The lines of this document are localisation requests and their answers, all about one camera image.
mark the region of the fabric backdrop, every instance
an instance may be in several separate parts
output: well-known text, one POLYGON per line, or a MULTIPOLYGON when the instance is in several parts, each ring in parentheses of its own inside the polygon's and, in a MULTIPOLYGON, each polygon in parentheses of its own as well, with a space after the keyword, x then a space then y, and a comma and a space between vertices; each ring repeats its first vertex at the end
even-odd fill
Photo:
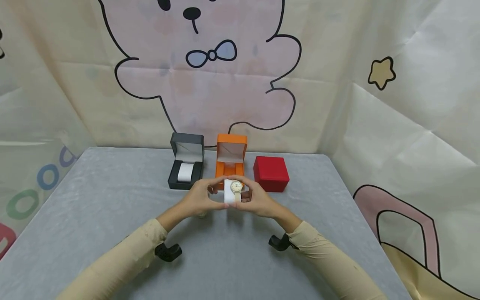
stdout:
POLYGON ((328 154, 413 298, 479 299, 478 11, 476 0, 0 0, 12 71, 0 143, 29 142, 0 146, 0 225, 18 235, 30 217, 10 215, 33 198, 11 198, 50 188, 55 168, 42 166, 66 172, 60 161, 94 142, 246 134, 251 151, 328 154))

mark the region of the orange watch box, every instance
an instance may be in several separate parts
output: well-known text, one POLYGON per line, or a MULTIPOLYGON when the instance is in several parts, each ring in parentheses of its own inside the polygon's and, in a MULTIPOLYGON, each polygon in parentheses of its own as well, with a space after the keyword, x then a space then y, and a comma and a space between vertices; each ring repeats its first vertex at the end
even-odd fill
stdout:
MULTIPOLYGON (((235 134, 219 134, 216 139, 215 177, 243 176, 243 160, 247 151, 247 136, 235 134)), ((223 190, 223 182, 218 185, 223 190)))

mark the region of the open watch box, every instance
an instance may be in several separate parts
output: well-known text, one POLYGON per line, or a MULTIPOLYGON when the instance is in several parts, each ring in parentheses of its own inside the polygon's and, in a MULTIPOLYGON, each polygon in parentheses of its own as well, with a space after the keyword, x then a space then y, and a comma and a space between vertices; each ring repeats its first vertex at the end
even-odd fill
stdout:
MULTIPOLYGON (((243 161, 247 151, 247 136, 235 134, 219 134, 216 142, 215 177, 244 175, 243 161)), ((224 189, 220 183, 219 190, 224 189)))
POLYGON ((175 161, 168 186, 173 190, 189 190, 202 178, 204 168, 204 136, 174 132, 170 139, 175 161))

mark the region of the table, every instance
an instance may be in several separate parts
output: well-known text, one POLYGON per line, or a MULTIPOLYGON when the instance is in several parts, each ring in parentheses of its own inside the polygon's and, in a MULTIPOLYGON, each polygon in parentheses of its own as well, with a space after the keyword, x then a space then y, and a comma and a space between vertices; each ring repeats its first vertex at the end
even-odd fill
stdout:
MULTIPOLYGON (((204 177, 215 174, 216 153, 205 152, 204 177)), ((285 158, 290 183, 273 193, 357 261, 389 299, 410 299, 330 159, 323 155, 250 153, 285 158)), ((169 149, 87 149, 0 261, 0 299, 53 299, 83 269, 119 241, 175 204, 169 149)), ((216 199, 221 201, 219 193, 216 199)), ((283 230, 272 220, 239 211, 183 221, 166 245, 183 254, 155 259, 115 299, 336 299, 291 248, 268 245, 283 230)))

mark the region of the red watch box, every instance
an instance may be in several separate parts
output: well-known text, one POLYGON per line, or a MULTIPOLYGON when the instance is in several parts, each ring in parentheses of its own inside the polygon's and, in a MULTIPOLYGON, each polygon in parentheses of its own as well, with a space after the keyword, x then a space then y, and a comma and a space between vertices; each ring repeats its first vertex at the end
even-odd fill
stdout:
POLYGON ((266 192, 283 192, 290 181, 283 157, 257 156, 253 174, 266 192))

